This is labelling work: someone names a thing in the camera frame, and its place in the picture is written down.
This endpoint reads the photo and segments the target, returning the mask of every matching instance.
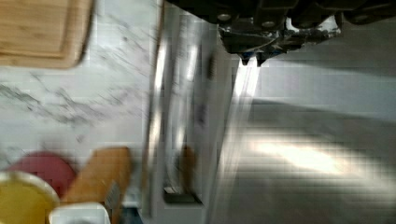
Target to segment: yellow liquid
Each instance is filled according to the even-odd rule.
[[[45,224],[55,202],[43,190],[20,180],[0,183],[0,224]]]

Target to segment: marble countertop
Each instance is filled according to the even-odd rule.
[[[126,145],[139,173],[159,3],[96,0],[88,46],[74,68],[0,67],[0,168],[49,150],[79,169],[92,150]]]

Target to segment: black mechanical part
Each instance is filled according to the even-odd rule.
[[[333,10],[353,10],[363,5],[367,0],[317,0],[318,5]]]
[[[218,24],[227,52],[243,64],[341,34],[343,15],[361,25],[396,16],[396,0],[167,0]]]
[[[316,1],[301,0],[289,15],[293,26],[299,29],[309,29],[319,26],[335,12],[334,9],[321,7]]]
[[[260,0],[254,15],[254,25],[264,31],[282,28],[286,14],[298,3],[298,0]]]
[[[209,0],[167,1],[210,23],[224,23],[235,20],[239,16],[239,7],[243,5],[239,4],[237,0],[225,4],[221,1]]]
[[[395,0],[369,0],[355,10],[344,12],[346,20],[355,25],[365,25],[395,16]]]

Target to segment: white marble surface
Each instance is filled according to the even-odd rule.
[[[129,146],[140,161],[158,4],[96,0],[75,68],[0,67],[0,168],[45,149],[79,169],[91,150],[115,145]]]

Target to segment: white container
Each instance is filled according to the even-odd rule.
[[[110,224],[107,210],[100,203],[73,203],[54,209],[50,224]]]

